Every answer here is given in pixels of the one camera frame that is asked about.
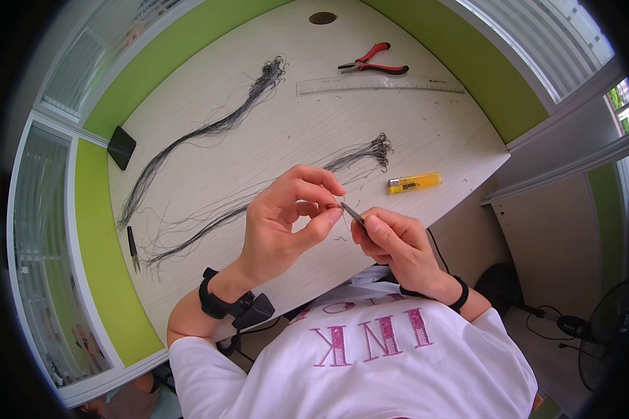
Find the transparent ruler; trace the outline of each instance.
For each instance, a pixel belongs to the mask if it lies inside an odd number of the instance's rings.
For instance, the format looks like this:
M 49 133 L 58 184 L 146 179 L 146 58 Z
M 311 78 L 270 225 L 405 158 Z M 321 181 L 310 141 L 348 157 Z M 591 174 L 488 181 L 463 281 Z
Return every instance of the transparent ruler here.
M 376 90 L 379 88 L 442 90 L 445 92 L 466 93 L 466 89 L 456 79 L 437 80 L 413 76 L 343 76 L 330 79 L 303 80 L 296 83 L 298 96 L 344 90 Z

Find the hand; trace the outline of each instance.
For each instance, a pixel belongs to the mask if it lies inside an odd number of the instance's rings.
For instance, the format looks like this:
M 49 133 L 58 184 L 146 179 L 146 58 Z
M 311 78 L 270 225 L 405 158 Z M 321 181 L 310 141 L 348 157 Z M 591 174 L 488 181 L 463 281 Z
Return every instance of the hand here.
M 324 241 L 343 214 L 334 195 L 345 193 L 333 172 L 300 165 L 254 198 L 247 208 L 242 254 L 232 266 L 237 280 L 245 282 L 242 288 L 247 291 L 282 275 L 298 256 Z M 292 233 L 300 216 L 309 216 L 310 222 Z
M 419 220 L 377 207 L 361 216 L 367 232 L 352 222 L 354 243 L 378 264 L 389 264 L 403 288 L 447 305 L 457 300 L 461 286 L 438 266 Z

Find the gray fishing line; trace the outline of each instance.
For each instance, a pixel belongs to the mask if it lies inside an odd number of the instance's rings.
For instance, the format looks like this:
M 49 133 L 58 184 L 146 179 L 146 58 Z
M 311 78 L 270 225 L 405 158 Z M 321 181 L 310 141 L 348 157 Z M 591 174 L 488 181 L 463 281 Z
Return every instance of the gray fishing line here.
M 377 165 L 379 167 L 382 167 L 383 172 L 386 172 L 387 169 L 387 165 L 389 164 L 389 159 L 387 158 L 389 152 L 394 152 L 394 150 L 392 149 L 391 146 L 391 141 L 389 141 L 387 139 L 387 136 L 384 133 L 380 133 L 380 135 L 375 138 L 373 141 L 366 143 L 366 144 L 355 144 L 354 146 L 349 146 L 344 148 L 343 150 L 341 150 L 340 152 L 336 152 L 336 153 L 332 153 L 330 155 L 336 155 L 333 160 L 327 164 L 325 164 L 323 166 L 324 169 L 326 170 L 330 170 L 331 172 L 339 172 L 340 170 L 344 170 L 349 168 L 352 164 L 359 162 L 363 159 L 373 159 L 377 162 Z M 357 180 L 360 179 L 362 176 L 354 176 L 353 180 Z M 269 181 L 262 181 L 257 183 L 256 185 L 260 185 L 262 183 L 265 182 L 269 182 Z M 245 188 L 241 191 L 236 192 L 235 194 L 231 195 L 230 197 L 226 197 L 222 200 L 218 200 L 216 203 L 213 204 L 208 204 L 206 205 L 204 208 L 209 208 L 211 205 L 220 203 L 221 201 L 225 200 L 225 199 L 229 199 L 231 197 L 234 197 L 235 195 L 242 193 L 244 191 L 246 191 L 247 189 L 252 188 L 252 186 Z M 245 195 L 243 197 L 238 197 L 238 198 L 234 198 L 233 200 L 224 203 L 223 205 L 220 205 L 216 208 L 213 208 L 209 211 L 207 211 L 206 213 L 202 213 L 196 216 L 193 216 L 196 213 L 199 213 L 200 210 L 198 210 L 197 212 L 195 212 L 194 214 L 192 214 L 192 216 L 187 217 L 185 220 L 182 221 L 176 221 L 176 222 L 171 222 L 168 223 L 170 225 L 172 225 L 172 227 L 170 229 L 164 229 L 164 230 L 160 230 L 158 233 L 157 238 L 155 238 L 152 241 L 152 245 L 154 246 L 154 248 L 156 249 L 167 249 L 165 252 L 163 253 L 151 253 L 150 254 L 150 258 L 147 259 L 146 265 L 152 265 L 152 264 L 159 264 L 160 262 L 162 262 L 164 259 L 168 259 L 169 257 L 172 256 L 181 256 L 180 253 L 183 252 L 187 247 L 191 246 L 192 244 L 194 244 L 195 242 L 197 242 L 198 240 L 202 239 L 205 235 L 207 235 L 210 231 L 218 229 L 219 227 L 225 226 L 227 224 L 229 224 L 230 222 L 235 221 L 236 219 L 238 219 L 243 213 L 245 213 L 247 211 L 247 207 L 249 206 L 249 203 L 252 201 L 252 199 L 254 199 L 254 197 L 256 197 L 256 195 L 260 194 L 260 192 L 263 189 L 254 192 L 252 194 L 248 194 Z M 214 214 L 218 213 L 222 208 L 227 208 L 223 213 L 217 215 L 214 217 L 214 219 L 212 219 L 212 221 L 208 222 L 207 224 L 205 224 L 205 226 L 203 226 L 203 228 L 201 230 L 199 230 L 196 234 L 194 234 L 190 239 L 186 240 L 184 243 L 181 243 L 179 245 L 176 245 L 174 247 L 164 247 L 162 245 L 157 245 L 157 243 L 159 243 L 161 241 L 161 239 L 163 238 L 163 236 L 165 234 L 168 233 L 181 233 L 182 231 L 185 230 L 173 230 L 173 228 L 175 228 L 176 226 L 182 224 L 185 221 L 190 221 L 190 220 L 196 220 L 198 221 L 198 218 L 200 216 L 206 216 L 206 218 L 204 218 L 203 220 L 200 220 L 201 222 L 205 222 L 210 220 Z M 189 252 L 187 252 L 187 255 L 193 251 L 193 249 L 190 249 Z
M 242 106 L 231 112 L 228 116 L 219 119 L 217 122 L 205 125 L 177 139 L 168 147 L 162 149 L 159 154 L 154 156 L 154 158 L 152 158 L 142 169 L 140 176 L 135 181 L 131 193 L 123 203 L 121 215 L 117 220 L 117 228 L 119 230 L 126 228 L 129 220 L 137 210 L 137 207 L 144 200 L 151 182 L 156 177 L 156 174 L 159 172 L 163 163 L 168 158 L 168 155 L 170 155 L 173 150 L 175 150 L 180 144 L 184 143 L 187 139 L 222 133 L 232 130 L 238 126 L 250 112 L 252 106 L 258 102 L 263 93 L 267 90 L 275 88 L 280 81 L 280 77 L 284 74 L 284 67 L 285 63 L 281 56 L 276 56 L 272 61 L 265 63 L 261 69 L 261 76 L 252 84 L 247 100 L 242 104 Z

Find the white desk surface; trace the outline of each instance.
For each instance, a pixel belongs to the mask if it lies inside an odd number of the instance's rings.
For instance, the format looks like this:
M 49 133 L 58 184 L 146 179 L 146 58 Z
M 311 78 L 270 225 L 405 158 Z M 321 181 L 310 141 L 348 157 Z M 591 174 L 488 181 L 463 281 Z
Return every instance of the white desk surface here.
M 332 12 L 338 18 L 328 25 L 313 25 L 308 18 L 316 12 Z M 358 212 L 383 206 L 429 226 L 491 176 L 510 155 L 467 93 L 356 90 L 296 95 L 296 82 L 338 76 L 339 64 L 354 61 L 379 42 L 389 42 L 392 47 L 378 53 L 373 63 L 407 64 L 412 76 L 453 77 L 417 40 L 366 4 L 300 0 L 227 33 L 165 79 L 123 125 L 137 142 L 126 171 L 121 172 L 109 157 L 115 218 L 154 155 L 203 122 L 213 122 L 228 109 L 236 109 L 267 60 L 281 54 L 289 63 L 274 96 L 257 105 L 239 127 L 226 136 L 191 140 L 212 147 L 184 144 L 170 155 L 130 222 L 139 256 L 145 259 L 146 253 L 153 251 L 150 242 L 159 228 L 159 217 L 179 221 L 204 205 L 275 178 L 294 164 L 316 162 L 345 146 L 367 143 L 381 132 L 391 140 L 395 152 L 389 156 L 386 173 L 375 170 L 346 186 L 345 202 Z M 227 109 L 219 110 L 223 105 Z M 369 161 L 356 163 L 338 176 L 344 182 L 372 166 Z M 433 171 L 441 172 L 441 186 L 396 195 L 387 192 L 389 178 Z M 201 227 L 168 235 L 162 244 L 179 244 Z M 244 228 L 242 217 L 212 231 L 185 258 L 165 261 L 158 269 L 142 262 L 142 273 L 134 272 L 126 232 L 119 232 L 137 295 L 164 342 L 172 308 L 200 284 L 206 267 L 220 270 L 240 254 Z M 280 315 L 371 264 L 372 259 L 352 243 L 341 221 L 324 243 L 255 293 L 265 292 Z M 230 334 L 228 328 L 220 328 L 215 338 Z

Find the black wristband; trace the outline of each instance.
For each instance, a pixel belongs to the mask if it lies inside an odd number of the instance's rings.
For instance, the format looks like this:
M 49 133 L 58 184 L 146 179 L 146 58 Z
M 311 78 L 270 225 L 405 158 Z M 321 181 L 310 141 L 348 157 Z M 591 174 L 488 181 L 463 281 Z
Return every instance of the black wristband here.
M 201 282 L 201 287 L 198 289 L 198 298 L 201 300 L 201 309 L 205 314 L 211 318 L 221 320 L 231 312 L 233 304 L 219 300 L 217 296 L 207 291 L 207 284 L 217 274 L 217 271 L 209 267 L 205 270 L 205 273 L 202 274 L 204 279 Z
M 456 279 L 457 282 L 459 282 L 459 284 L 461 285 L 461 297 L 459 297 L 459 299 L 452 306 L 448 307 L 457 312 L 457 314 L 461 314 L 461 307 L 466 303 L 466 300 L 468 300 L 468 285 L 466 285 L 466 283 L 456 275 L 451 275 L 451 277 Z M 433 298 L 431 297 L 425 296 L 424 294 L 420 294 L 416 291 L 408 291 L 403 287 L 400 287 L 400 293 L 405 296 L 424 297 L 428 298 L 429 300 L 433 300 Z
M 201 300 L 201 309 L 205 314 L 217 320 L 230 314 L 235 317 L 232 325 L 238 330 L 267 321 L 275 314 L 275 308 L 270 304 L 270 300 L 265 294 L 254 297 L 252 291 L 247 291 L 232 304 L 219 300 L 214 294 L 210 294 L 207 291 L 207 284 L 217 274 L 217 271 L 209 267 L 202 274 L 204 280 L 198 289 L 198 298 Z
M 461 285 L 461 297 L 459 297 L 459 299 L 452 306 L 448 307 L 457 312 L 457 314 L 461 314 L 461 307 L 463 307 L 463 305 L 466 303 L 466 300 L 468 300 L 468 285 L 466 285 L 466 283 L 458 276 L 453 275 L 452 277 L 456 279 L 457 282 L 459 282 L 459 284 Z

